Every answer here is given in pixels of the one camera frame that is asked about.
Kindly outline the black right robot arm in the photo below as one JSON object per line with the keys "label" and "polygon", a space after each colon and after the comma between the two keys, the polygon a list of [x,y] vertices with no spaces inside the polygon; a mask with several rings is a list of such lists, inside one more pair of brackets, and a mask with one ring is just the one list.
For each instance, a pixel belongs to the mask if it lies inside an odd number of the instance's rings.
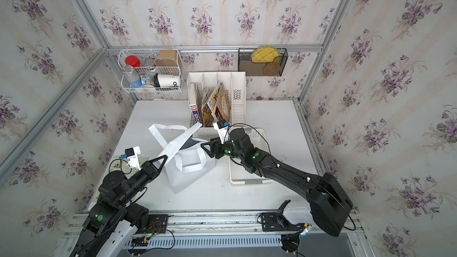
{"label": "black right robot arm", "polygon": [[248,173],[273,180],[302,196],[310,205],[317,227],[330,236],[338,237],[346,220],[351,219],[353,203],[337,178],[329,173],[310,174],[287,165],[255,147],[242,128],[232,130],[227,139],[211,139],[201,148],[211,158],[239,159]]}

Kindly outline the white insulated delivery bag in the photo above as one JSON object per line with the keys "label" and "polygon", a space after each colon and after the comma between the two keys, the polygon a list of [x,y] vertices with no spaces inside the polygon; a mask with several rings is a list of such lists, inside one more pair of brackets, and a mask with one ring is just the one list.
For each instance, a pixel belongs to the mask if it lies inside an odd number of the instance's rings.
{"label": "white insulated delivery bag", "polygon": [[[211,158],[201,147],[205,140],[194,138],[193,135],[202,127],[196,123],[187,128],[182,125],[153,124],[149,131],[163,148],[160,155],[167,156],[164,168],[170,186],[175,194],[183,191],[192,183],[215,168],[215,158]],[[160,130],[177,130],[178,137],[166,141]]]}

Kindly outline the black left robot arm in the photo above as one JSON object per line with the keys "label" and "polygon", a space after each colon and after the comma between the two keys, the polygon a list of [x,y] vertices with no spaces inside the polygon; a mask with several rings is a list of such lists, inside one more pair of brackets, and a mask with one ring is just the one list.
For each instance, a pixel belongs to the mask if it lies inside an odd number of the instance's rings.
{"label": "black left robot arm", "polygon": [[89,211],[72,257],[115,257],[138,231],[149,224],[149,209],[132,199],[162,172],[168,156],[146,161],[128,178],[122,171],[105,176],[99,198]]}

